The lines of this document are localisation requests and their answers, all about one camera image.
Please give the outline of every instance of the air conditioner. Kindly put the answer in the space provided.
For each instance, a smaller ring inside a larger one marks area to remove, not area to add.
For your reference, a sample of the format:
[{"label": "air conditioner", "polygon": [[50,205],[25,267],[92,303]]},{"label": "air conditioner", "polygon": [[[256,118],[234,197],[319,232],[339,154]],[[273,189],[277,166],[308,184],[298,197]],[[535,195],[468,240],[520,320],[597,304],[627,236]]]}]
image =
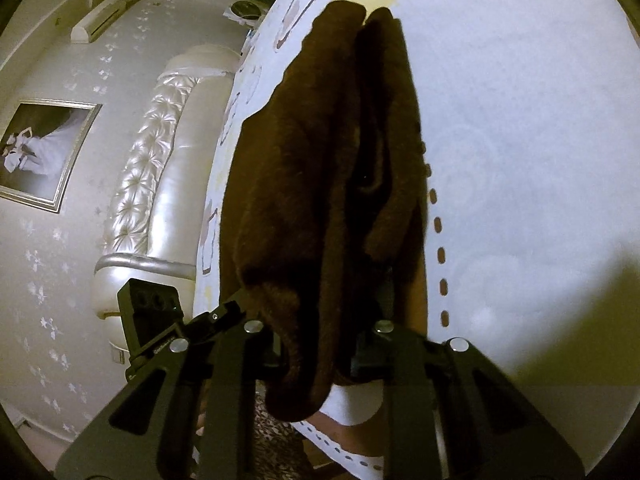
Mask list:
[{"label": "air conditioner", "polygon": [[125,10],[126,0],[104,0],[71,29],[71,43],[95,41]]}]

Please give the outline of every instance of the floral wallpaper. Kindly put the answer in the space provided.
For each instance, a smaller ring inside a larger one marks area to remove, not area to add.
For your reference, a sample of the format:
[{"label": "floral wallpaper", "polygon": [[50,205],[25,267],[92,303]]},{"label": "floral wallpaper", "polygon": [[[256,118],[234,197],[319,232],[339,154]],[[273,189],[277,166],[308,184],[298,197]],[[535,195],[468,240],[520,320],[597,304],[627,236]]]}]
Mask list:
[{"label": "floral wallpaper", "polygon": [[223,10],[142,0],[92,44],[61,30],[0,107],[4,130],[21,98],[103,104],[59,214],[0,201],[0,399],[65,440],[125,384],[90,304],[118,174],[166,62],[196,44],[240,50],[246,29]]}]

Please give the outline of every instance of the silver bolt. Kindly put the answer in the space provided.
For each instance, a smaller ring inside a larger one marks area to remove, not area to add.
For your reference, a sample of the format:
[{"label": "silver bolt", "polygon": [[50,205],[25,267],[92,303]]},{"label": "silver bolt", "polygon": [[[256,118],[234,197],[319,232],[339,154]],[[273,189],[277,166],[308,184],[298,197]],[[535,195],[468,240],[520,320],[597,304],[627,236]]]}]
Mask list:
[{"label": "silver bolt", "polygon": [[249,334],[257,334],[258,332],[260,332],[260,330],[262,330],[264,327],[264,324],[261,321],[258,321],[257,319],[252,319],[251,321],[247,321],[244,324],[244,331],[249,333]]},{"label": "silver bolt", "polygon": [[389,321],[388,319],[381,319],[380,321],[376,322],[376,324],[373,327],[373,330],[375,330],[379,334],[388,334],[390,332],[393,332],[394,330],[393,321]]},{"label": "silver bolt", "polygon": [[469,341],[462,337],[455,337],[449,341],[449,346],[454,352],[466,352],[469,350]]},{"label": "silver bolt", "polygon": [[171,352],[173,352],[174,354],[184,352],[187,348],[189,348],[189,342],[181,337],[179,337],[178,339],[174,339],[169,345],[169,350],[171,350]]}]

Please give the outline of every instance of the round black object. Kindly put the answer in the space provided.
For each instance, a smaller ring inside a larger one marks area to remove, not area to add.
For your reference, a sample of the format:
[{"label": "round black object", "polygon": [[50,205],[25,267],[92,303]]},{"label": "round black object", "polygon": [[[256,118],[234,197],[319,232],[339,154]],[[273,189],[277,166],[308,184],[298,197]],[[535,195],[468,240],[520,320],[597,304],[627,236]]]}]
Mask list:
[{"label": "round black object", "polygon": [[260,7],[246,0],[239,0],[231,5],[231,12],[243,20],[257,20],[262,15]]}]

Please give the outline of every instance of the picture frame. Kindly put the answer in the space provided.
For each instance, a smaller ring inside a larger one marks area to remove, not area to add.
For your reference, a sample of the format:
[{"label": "picture frame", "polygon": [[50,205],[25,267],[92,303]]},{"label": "picture frame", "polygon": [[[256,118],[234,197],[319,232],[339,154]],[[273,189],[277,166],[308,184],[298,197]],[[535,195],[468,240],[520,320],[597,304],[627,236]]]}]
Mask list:
[{"label": "picture frame", "polygon": [[22,99],[0,137],[0,198],[59,213],[101,104]]}]

